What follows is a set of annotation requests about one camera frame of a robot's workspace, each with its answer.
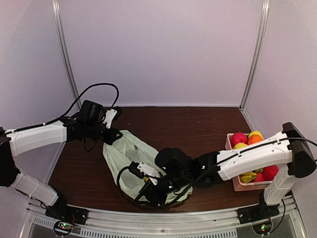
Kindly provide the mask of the light green plastic bag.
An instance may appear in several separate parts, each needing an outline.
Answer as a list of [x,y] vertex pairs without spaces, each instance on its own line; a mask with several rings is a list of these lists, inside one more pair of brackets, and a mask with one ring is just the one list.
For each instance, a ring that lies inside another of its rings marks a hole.
[[111,171],[113,180],[128,198],[149,202],[141,195],[145,185],[159,187],[159,179],[166,175],[155,164],[158,150],[148,145],[127,130],[121,130],[122,137],[112,145],[103,145],[103,156]]

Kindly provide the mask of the yellow lemon toy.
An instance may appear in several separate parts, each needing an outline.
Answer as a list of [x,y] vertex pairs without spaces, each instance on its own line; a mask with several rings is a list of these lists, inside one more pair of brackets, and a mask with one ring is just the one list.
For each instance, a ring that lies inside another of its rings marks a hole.
[[249,133],[248,138],[250,138],[253,135],[257,135],[257,136],[261,137],[262,140],[264,139],[264,137],[260,131],[257,131],[257,130],[252,131],[251,133]]
[[247,147],[248,144],[245,144],[245,143],[237,143],[235,146],[234,146],[234,149],[240,149],[240,148],[244,148],[244,147]]

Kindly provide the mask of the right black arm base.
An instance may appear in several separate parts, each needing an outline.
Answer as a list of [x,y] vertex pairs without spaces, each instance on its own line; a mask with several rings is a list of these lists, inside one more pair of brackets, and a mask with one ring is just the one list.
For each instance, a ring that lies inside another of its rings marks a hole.
[[260,236],[268,236],[274,231],[272,217],[279,214],[279,205],[267,205],[263,191],[259,196],[259,204],[237,210],[240,224],[255,223],[252,225],[253,231]]

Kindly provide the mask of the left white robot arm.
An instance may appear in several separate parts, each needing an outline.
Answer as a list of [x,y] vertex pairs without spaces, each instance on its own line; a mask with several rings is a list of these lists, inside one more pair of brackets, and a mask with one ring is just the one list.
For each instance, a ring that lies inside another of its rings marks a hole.
[[120,107],[104,111],[102,105],[85,100],[82,108],[72,117],[62,116],[25,129],[0,130],[0,184],[12,187],[29,197],[52,207],[60,220],[71,216],[71,209],[61,202],[61,195],[53,188],[38,182],[15,165],[14,158],[31,150],[57,143],[71,141],[102,141],[112,145],[122,133],[112,126],[122,113]]

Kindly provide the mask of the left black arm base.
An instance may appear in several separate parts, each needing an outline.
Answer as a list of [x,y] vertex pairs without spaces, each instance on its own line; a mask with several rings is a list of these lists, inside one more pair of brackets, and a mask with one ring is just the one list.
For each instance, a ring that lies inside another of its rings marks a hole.
[[68,236],[77,225],[85,225],[88,218],[88,210],[68,205],[66,197],[55,187],[57,201],[52,206],[42,204],[45,215],[57,221],[53,225],[54,233],[61,238]]

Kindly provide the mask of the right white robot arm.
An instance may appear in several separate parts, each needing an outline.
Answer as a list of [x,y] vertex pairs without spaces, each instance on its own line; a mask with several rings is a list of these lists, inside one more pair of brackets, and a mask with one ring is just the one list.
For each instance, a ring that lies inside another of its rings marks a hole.
[[176,191],[180,198],[192,187],[208,188],[245,172],[277,165],[280,169],[264,190],[264,200],[254,207],[254,215],[264,219],[296,179],[305,178],[317,169],[309,143],[293,123],[287,122],[281,132],[262,142],[242,149],[206,153],[196,159],[179,148],[164,148],[156,155],[155,165],[165,175],[149,176],[134,200],[138,204],[168,207],[177,199],[168,202],[167,196]]

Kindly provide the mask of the peach fruit in bag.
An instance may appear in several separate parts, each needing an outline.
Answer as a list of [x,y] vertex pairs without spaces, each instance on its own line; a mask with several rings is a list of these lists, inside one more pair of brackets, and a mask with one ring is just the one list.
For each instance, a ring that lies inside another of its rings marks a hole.
[[234,133],[231,137],[231,145],[234,147],[235,145],[239,143],[247,144],[248,138],[247,136],[242,132]]

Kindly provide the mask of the orange fruit in bag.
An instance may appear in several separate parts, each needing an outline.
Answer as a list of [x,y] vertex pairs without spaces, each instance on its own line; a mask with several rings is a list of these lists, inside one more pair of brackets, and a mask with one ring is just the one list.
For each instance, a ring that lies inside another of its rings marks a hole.
[[248,145],[252,145],[252,144],[255,144],[255,143],[258,143],[258,142],[261,142],[261,141],[263,141],[263,140],[261,139],[261,137],[259,137],[259,136],[257,136],[257,135],[253,135],[253,136],[251,136],[251,137],[248,139],[247,144],[248,144]]

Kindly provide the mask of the red plush fruit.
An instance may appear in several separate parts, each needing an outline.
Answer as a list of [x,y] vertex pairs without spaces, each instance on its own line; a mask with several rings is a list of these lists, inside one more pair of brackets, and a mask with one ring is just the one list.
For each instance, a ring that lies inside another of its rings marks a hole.
[[265,181],[273,181],[278,172],[279,168],[277,165],[268,166],[263,168],[263,177]]

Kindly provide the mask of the pink plastic basket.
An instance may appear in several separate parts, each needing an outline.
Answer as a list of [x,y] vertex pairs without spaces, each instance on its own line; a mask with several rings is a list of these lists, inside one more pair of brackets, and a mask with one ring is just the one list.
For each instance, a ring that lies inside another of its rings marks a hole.
[[[263,135],[259,131],[252,131],[249,134],[243,134],[242,132],[229,133],[226,136],[225,150],[244,148],[263,140]],[[232,179],[234,190],[251,191],[265,189],[271,184],[278,172],[278,166],[273,165],[238,175]]]

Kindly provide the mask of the yellow banana toy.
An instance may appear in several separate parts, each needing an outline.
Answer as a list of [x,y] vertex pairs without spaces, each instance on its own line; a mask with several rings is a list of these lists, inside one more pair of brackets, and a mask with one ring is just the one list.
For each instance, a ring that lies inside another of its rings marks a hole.
[[251,171],[251,172],[241,174],[239,178],[242,183],[250,183],[251,181],[256,179],[257,176],[258,176],[257,173],[254,173]]

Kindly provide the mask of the curved aluminium rail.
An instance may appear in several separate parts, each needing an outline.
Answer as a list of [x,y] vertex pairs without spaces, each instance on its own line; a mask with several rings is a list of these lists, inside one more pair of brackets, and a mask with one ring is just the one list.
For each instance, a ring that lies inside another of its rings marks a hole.
[[279,215],[242,224],[237,208],[207,212],[127,213],[88,210],[86,223],[75,225],[69,238],[259,238],[255,230],[273,226],[270,238],[305,238],[307,233],[295,199],[284,198]]

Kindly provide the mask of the left aluminium frame post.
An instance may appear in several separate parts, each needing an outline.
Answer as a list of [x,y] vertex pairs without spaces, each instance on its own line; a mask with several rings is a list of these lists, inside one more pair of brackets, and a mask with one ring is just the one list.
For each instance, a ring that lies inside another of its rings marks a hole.
[[63,64],[65,67],[67,79],[70,85],[73,98],[76,99],[79,96],[79,92],[78,92],[77,85],[74,79],[70,57],[69,57],[69,53],[67,49],[66,38],[65,38],[64,28],[62,23],[61,10],[60,10],[60,1],[52,0],[52,6],[53,6],[53,14],[55,19],[56,30],[57,30],[57,35],[59,39],[59,45],[61,49]]

